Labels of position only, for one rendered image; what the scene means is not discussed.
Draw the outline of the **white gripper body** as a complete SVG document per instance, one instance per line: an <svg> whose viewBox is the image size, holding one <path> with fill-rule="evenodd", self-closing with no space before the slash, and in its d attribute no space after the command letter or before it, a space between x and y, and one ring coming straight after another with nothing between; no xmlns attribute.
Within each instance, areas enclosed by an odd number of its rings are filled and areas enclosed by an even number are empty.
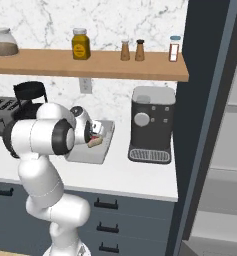
<svg viewBox="0 0 237 256"><path fill-rule="evenodd" d="M99 121L92 122L92 132L95 134L99 134L103 130L102 123Z"/></svg>

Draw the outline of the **tan potato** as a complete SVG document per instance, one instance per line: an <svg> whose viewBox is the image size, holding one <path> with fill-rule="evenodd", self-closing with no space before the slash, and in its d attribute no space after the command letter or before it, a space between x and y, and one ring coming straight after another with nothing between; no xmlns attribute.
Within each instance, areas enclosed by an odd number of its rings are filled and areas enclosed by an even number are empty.
<svg viewBox="0 0 237 256"><path fill-rule="evenodd" d="M92 148L92 147L95 147L95 146L98 146L98 145L102 144L102 142L103 142L103 138L102 137L98 137L98 138L90 140L88 142L87 146L89 148Z"/></svg>

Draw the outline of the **grey tray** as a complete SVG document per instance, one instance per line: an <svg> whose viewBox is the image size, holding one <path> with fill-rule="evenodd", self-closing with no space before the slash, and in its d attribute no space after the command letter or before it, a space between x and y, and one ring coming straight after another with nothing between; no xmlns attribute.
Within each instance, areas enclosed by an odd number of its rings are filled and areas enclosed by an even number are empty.
<svg viewBox="0 0 237 256"><path fill-rule="evenodd" d="M109 120L101 120L101 123L105 129L102 143L92 148L86 144L75 145L73 150L65 156L67 161L90 164L102 164L104 162L112 141L115 123Z"/></svg>

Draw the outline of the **dark grey coffee machine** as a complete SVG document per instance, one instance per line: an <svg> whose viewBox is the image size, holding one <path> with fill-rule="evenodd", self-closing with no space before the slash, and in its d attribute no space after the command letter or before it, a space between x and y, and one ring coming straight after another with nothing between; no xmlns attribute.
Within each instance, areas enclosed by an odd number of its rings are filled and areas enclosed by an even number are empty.
<svg viewBox="0 0 237 256"><path fill-rule="evenodd" d="M138 86L131 99L131 136L128 158L134 162L169 164L175 109L169 87Z"/></svg>

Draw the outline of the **brown shaker with pale cap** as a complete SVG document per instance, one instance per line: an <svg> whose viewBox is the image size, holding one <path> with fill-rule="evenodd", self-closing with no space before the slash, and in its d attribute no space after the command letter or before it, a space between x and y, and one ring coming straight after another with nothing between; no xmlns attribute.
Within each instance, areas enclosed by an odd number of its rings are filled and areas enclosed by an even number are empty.
<svg viewBox="0 0 237 256"><path fill-rule="evenodd" d="M129 61L130 60L129 41L128 40L123 40L122 41L122 49L121 49L120 59L122 61Z"/></svg>

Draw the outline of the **yellow mustard jar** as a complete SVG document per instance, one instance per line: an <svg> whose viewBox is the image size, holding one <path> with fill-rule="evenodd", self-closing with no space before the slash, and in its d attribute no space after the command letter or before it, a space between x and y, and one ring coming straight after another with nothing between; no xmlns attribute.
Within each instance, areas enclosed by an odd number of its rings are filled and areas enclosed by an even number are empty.
<svg viewBox="0 0 237 256"><path fill-rule="evenodd" d="M87 60L91 56L90 40L84 28L73 29L72 52L75 60Z"/></svg>

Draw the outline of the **brown shaker with black cap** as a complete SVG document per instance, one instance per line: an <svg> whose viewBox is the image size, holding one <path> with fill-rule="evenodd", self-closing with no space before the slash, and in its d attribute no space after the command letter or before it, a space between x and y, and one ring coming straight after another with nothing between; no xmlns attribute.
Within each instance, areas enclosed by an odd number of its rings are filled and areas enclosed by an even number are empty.
<svg viewBox="0 0 237 256"><path fill-rule="evenodd" d="M137 40L137 47L136 47L136 53L135 53L135 60L136 61L143 61L145 59L144 56L144 40L138 39Z"/></svg>

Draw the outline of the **dark blue drawer front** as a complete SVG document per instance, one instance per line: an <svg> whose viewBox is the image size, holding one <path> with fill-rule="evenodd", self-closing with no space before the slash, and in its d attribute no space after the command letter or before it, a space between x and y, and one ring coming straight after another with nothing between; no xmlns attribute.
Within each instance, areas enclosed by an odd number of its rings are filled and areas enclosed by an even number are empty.
<svg viewBox="0 0 237 256"><path fill-rule="evenodd" d="M81 232L81 240L88 246L92 256L165 256L166 243L137 238L127 238L112 234ZM99 251L101 243L105 246L119 245L119 254Z"/></svg>
<svg viewBox="0 0 237 256"><path fill-rule="evenodd" d="M173 214L173 202L105 195L72 190L67 190L67 193L77 195L86 199L90 203L92 209L96 211L106 211L117 214L158 219L170 219ZM101 202L108 203L114 203L115 200L117 200L119 205L118 210L94 207L94 202L97 200L97 198L99 198Z"/></svg>
<svg viewBox="0 0 237 256"><path fill-rule="evenodd" d="M168 219L93 212L84 228L88 231L97 231L96 227L99 222L108 227L118 224L117 235L161 242L167 241L170 227Z"/></svg>

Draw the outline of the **dark blue tall cabinet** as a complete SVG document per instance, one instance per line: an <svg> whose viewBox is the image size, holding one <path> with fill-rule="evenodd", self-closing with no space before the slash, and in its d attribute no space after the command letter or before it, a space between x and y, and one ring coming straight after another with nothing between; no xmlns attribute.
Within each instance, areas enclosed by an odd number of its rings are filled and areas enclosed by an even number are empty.
<svg viewBox="0 0 237 256"><path fill-rule="evenodd" d="M189 80L176 92L178 184L165 256L189 238L237 64L237 0L189 0L182 54Z"/></svg>

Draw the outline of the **white and red spice bottle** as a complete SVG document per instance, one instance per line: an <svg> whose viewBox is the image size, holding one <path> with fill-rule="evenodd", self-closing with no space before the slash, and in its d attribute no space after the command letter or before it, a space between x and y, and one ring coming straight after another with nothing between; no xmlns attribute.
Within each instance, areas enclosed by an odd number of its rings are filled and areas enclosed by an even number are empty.
<svg viewBox="0 0 237 256"><path fill-rule="evenodd" d="M173 35L170 37L170 48L169 48L169 61L176 62L178 60L178 53L180 48L181 37Z"/></svg>

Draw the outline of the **dark blue cupboard front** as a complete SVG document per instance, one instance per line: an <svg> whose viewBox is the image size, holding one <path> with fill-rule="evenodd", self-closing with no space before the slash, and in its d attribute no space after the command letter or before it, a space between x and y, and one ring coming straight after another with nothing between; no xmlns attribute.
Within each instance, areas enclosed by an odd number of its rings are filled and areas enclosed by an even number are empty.
<svg viewBox="0 0 237 256"><path fill-rule="evenodd" d="M27 213L28 195L21 185L0 182L0 190L10 188L11 197L0 196L0 250L42 256L51 245L49 224Z"/></svg>

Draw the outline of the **glass jar with brown contents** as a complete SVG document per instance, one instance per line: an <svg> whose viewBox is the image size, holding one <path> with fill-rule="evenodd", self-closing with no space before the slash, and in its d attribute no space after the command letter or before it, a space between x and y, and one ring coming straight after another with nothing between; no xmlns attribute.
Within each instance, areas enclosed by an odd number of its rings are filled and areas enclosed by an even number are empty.
<svg viewBox="0 0 237 256"><path fill-rule="evenodd" d="M12 56L19 52L17 42L9 28L0 28L0 56Z"/></svg>

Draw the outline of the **grey refrigerator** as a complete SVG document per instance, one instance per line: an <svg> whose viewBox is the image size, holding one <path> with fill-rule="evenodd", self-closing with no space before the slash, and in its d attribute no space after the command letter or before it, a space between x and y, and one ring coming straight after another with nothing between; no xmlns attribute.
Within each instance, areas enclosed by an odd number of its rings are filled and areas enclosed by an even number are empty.
<svg viewBox="0 0 237 256"><path fill-rule="evenodd" d="M237 256L237 66L193 227L179 256Z"/></svg>

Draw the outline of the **white wall outlet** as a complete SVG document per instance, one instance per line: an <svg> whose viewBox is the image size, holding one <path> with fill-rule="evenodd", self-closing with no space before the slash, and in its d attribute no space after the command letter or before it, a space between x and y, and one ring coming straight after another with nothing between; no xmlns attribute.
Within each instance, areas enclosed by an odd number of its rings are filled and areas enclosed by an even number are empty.
<svg viewBox="0 0 237 256"><path fill-rule="evenodd" d="M92 93L92 80L90 78L80 78L79 86L80 86L80 92L82 94Z"/></svg>

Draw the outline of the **wooden wall shelf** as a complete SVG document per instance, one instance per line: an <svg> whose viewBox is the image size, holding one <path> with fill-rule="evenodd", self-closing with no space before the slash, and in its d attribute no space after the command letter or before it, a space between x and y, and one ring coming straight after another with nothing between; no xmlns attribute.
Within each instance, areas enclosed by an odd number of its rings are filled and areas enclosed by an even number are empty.
<svg viewBox="0 0 237 256"><path fill-rule="evenodd" d="M121 61L118 51L92 51L88 60L74 60L71 50L21 49L18 55L1 57L0 74L84 78L110 78L187 82L183 59L168 60L167 52L146 52L144 61Z"/></svg>

